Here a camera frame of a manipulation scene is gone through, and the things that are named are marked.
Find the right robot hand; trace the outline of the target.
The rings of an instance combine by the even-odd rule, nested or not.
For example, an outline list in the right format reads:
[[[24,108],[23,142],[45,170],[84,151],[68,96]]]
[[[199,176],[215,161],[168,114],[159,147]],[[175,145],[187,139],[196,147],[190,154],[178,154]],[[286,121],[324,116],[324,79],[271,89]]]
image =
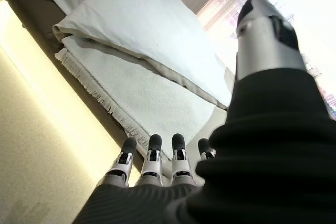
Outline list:
[[[248,0],[236,31],[226,122],[198,146],[204,185],[183,169],[162,187],[150,170],[127,188],[128,139],[75,223],[335,223],[335,121],[294,28],[268,0]]]

